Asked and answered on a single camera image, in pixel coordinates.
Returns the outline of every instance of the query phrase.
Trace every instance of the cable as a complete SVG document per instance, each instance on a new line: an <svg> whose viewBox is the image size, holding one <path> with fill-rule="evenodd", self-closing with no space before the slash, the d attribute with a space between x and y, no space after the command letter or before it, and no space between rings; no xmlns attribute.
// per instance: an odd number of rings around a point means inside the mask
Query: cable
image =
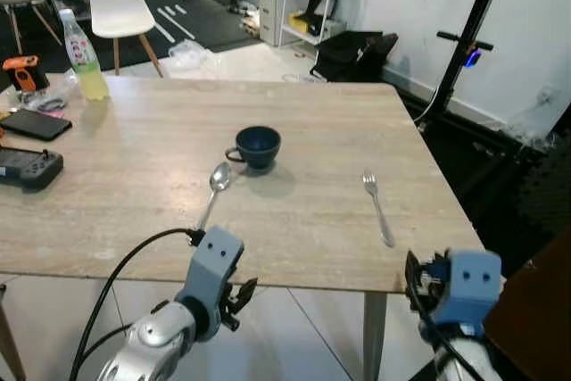
<svg viewBox="0 0 571 381"><path fill-rule="evenodd" d="M434 92L432 93L432 98L430 99L430 103L428 104L428 106L425 108L425 110L420 113L416 119L412 120L415 124L417 122L419 122L420 120L422 120L425 115L428 113L428 111L430 111L430 108L432 107L432 105L434 104L434 102L436 101L436 94L438 93L438 89L440 88L440 85L438 87L436 87L436 89L434 90Z"/></svg>
<svg viewBox="0 0 571 381"><path fill-rule="evenodd" d="M105 301L105 297L109 293L109 289L111 289L111 286L112 286L115 278L117 278L117 276L119 275L119 273L121 272L123 267L125 267L125 265L127 265L127 262L129 262L131 260L131 258L133 258L133 256L135 256L137 253L139 253L143 248L147 247L150 243L158 240L159 238L163 238L164 236L169 236L172 234L187 234L188 236L190 236L192 238L193 230L188 229L188 228L173 228L173 229L168 229L166 231L162 231L158 234L155 234L154 236L147 238L142 243L140 243L137 247L135 247L133 250L131 250L127 254L127 256L125 256L121 260L121 262L119 262L117 267L113 270L111 275L107 278L107 281L105 282L103 289L102 289L101 293L99 294L99 297L97 298L97 302L95 303L93 310L91 311L91 315L89 316L89 320L87 321L86 326L83 329L83 334L81 335L81 340L79 341L78 349L76 350L76 354L75 354L75 357L73 359L73 365L71 366L70 381L77 381L77 379L78 379L79 367L81 366L81 360L83 357L83 352L85 351L86 346L87 346L87 340L89 339L89 334L91 333L91 329L93 329L93 325L95 324L95 320L97 319L97 315L99 314L99 311L103 307L103 302Z"/></svg>
<svg viewBox="0 0 571 381"><path fill-rule="evenodd" d="M106 335L103 335L101 338L99 338L97 341L95 341L93 343L93 345L91 345L87 349L87 351L83 353L83 356L81 356L81 361L79 362L79 367L81 368L81 366L85 363L85 361L91 355L91 353L94 352L101 345L106 343L108 339L116 336L117 334L120 334L121 332L125 332L127 329L129 329L131 327L131 325L132 325L132 323L129 323L128 325L117 327L116 329L113 329L111 332L107 333Z"/></svg>
<svg viewBox="0 0 571 381"><path fill-rule="evenodd" d="M410 270L409 269L405 269L405 277L407 280L407 283L410 284L409 290L410 290L410 296L412 297L415 305L418 308L418 314L420 315L420 318L426 323L427 327L432 330L438 340L440 341L440 343L443 345L443 347L446 349L446 351L448 353L450 353L454 359L456 359L458 361L458 363L460 365L462 365L462 367L467 371L467 373L475 379L475 381L485 381L480 374L478 374L478 372L474 369L474 367L472 365L470 365L468 363L468 361L466 359L464 359L457 351L454 347L452 347L452 345L450 344L450 341L448 341L448 339L446 339L444 337L444 335L440 332L440 330L438 330L438 327L436 326L436 324L433 322L432 318L430 317L430 315L426 312L425 307L422 305L422 303L420 302L420 299L418 298L418 294L417 294L417 288L415 287L416 284L416 280L415 280L415 276L413 276L413 278L410 278Z"/></svg>

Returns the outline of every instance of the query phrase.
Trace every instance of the cup handle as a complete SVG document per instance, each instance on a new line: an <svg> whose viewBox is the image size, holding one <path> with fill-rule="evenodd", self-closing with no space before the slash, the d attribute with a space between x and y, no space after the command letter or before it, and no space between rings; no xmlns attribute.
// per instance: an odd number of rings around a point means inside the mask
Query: cup handle
<svg viewBox="0 0 571 381"><path fill-rule="evenodd" d="M229 149L227 149L224 154L226 155L226 157L230 160L230 161L234 161L234 162L245 162L242 158L234 158L232 156L230 156L230 154L232 152L238 152L238 148L237 147L231 147Z"/></svg>

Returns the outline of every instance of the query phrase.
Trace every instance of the orange device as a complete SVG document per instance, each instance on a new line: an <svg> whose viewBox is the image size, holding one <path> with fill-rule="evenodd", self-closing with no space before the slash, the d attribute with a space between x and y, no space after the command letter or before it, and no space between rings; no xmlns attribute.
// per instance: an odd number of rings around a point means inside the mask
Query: orange device
<svg viewBox="0 0 571 381"><path fill-rule="evenodd" d="M8 73L17 90L39 91L50 86L46 75L39 69L37 55L9 58L2 64L2 70Z"/></svg>

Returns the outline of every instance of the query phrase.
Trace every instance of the wooden table top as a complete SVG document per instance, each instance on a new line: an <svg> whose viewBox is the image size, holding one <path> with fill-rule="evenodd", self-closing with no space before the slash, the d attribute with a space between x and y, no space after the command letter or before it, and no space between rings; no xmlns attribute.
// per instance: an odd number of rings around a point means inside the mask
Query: wooden table top
<svg viewBox="0 0 571 381"><path fill-rule="evenodd" d="M64 170L39 193L0 186L0 272L107 277L145 238L196 224L211 171L254 124L282 136L275 168L252 177L233 163L209 221L244 240L236 282L402 292L409 249L424 259L482 248L390 86L107 82L108 103L72 97L73 128L53 142L4 137L61 153ZM378 175L394 248L383 244L365 168ZM122 278L184 281L191 254L184 236L163 238Z"/></svg>

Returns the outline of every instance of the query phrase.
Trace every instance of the black bag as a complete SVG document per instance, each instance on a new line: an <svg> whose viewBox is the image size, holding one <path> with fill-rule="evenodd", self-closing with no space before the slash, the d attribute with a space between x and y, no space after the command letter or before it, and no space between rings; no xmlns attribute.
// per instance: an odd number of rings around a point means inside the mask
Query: black bag
<svg viewBox="0 0 571 381"><path fill-rule="evenodd" d="M318 60L310 74L328 82L379 82L397 40L395 33L345 31L316 46Z"/></svg>

